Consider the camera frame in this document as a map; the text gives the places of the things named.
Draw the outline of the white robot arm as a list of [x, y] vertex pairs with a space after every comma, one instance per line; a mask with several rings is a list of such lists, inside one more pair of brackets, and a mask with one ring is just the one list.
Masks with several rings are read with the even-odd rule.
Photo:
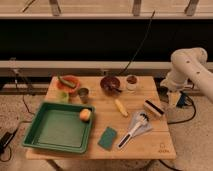
[[204, 48], [178, 49], [171, 54], [171, 70], [160, 85], [171, 92], [181, 91], [188, 79], [213, 103], [213, 73], [205, 68]]

